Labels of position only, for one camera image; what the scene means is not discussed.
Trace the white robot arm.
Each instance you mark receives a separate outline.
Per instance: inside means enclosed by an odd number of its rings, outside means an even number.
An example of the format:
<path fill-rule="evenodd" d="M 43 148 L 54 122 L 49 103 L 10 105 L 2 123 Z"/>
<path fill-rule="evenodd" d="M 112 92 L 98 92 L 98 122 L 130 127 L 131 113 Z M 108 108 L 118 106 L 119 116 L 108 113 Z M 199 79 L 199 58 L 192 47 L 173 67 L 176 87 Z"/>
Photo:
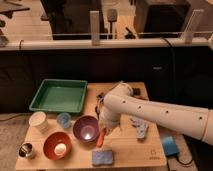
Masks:
<path fill-rule="evenodd" d="M 213 109 L 138 99 L 133 96 L 129 84 L 119 83 L 104 96 L 100 127 L 116 128 L 122 114 L 142 118 L 213 145 Z"/>

